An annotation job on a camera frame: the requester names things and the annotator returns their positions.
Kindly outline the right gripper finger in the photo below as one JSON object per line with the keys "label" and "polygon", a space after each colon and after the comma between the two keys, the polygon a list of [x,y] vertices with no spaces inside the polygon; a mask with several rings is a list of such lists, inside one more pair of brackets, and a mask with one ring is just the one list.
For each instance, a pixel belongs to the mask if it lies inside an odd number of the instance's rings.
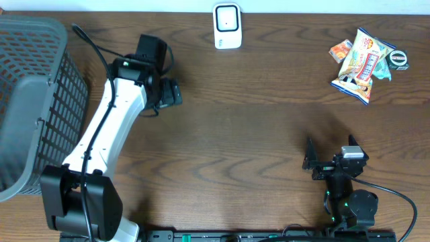
{"label": "right gripper finger", "polygon": [[314,169],[318,165],[318,157],[311,138],[306,140],[306,152],[302,164],[303,169]]}
{"label": "right gripper finger", "polygon": [[365,159],[368,160],[369,157],[367,153],[359,146],[356,139],[352,134],[348,136],[349,145],[347,147],[347,158],[348,159]]}

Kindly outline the large white wet-wipes pack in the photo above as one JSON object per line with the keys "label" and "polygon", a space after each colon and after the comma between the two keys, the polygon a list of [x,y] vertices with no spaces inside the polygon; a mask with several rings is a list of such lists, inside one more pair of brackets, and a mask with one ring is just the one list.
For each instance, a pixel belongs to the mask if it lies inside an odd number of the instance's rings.
{"label": "large white wet-wipes pack", "polygon": [[395,45],[373,37],[363,28],[358,28],[353,46],[345,57],[337,78],[331,81],[331,86],[368,105],[373,72],[395,49]]}

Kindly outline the teal crinkled snack packet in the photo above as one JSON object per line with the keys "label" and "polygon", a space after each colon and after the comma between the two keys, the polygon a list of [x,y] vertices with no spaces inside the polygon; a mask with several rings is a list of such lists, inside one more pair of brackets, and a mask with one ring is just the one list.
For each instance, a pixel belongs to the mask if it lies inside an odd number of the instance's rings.
{"label": "teal crinkled snack packet", "polygon": [[392,80],[392,75],[388,63],[385,58],[383,58],[376,66],[372,75],[378,79],[388,79]]}

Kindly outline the orange Kleenex tissue pack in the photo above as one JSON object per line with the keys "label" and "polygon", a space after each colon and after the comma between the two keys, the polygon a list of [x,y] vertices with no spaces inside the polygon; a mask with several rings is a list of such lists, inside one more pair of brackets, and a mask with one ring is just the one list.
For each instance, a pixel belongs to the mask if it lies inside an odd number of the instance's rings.
{"label": "orange Kleenex tissue pack", "polygon": [[353,43],[348,39],[345,39],[341,43],[332,47],[329,50],[329,54],[334,58],[337,63],[341,63],[346,58],[352,47]]}

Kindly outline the small dark green box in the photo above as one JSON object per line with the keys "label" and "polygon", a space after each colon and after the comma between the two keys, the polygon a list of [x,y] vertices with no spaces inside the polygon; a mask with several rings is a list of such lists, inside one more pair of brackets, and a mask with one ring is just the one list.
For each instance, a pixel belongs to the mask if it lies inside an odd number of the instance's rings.
{"label": "small dark green box", "polygon": [[386,57],[389,69],[403,71],[409,68],[409,58],[406,50],[393,50]]}

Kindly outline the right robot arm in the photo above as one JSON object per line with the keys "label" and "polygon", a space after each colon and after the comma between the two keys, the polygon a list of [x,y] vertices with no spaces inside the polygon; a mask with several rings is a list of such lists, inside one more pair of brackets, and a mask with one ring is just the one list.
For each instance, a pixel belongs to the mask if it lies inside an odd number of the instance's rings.
{"label": "right robot arm", "polygon": [[363,173],[369,157],[353,136],[348,137],[348,142],[331,161],[319,161],[312,140],[306,141],[302,168],[311,170],[313,180],[323,180],[327,185],[324,206],[332,216],[333,226],[325,229],[325,233],[330,237],[352,233],[366,236],[375,224],[378,209],[377,195],[353,188],[352,180]]}

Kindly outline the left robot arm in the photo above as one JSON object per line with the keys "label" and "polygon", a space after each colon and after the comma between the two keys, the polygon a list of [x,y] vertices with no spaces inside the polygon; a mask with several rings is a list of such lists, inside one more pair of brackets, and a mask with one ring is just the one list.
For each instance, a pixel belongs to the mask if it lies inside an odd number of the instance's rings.
{"label": "left robot arm", "polygon": [[182,103],[179,85],[166,74],[171,47],[155,36],[141,35],[136,52],[108,65],[105,89],[84,135],[57,167],[40,178],[50,229],[83,241],[137,241],[140,227],[123,215],[113,185],[118,157],[137,117]]}

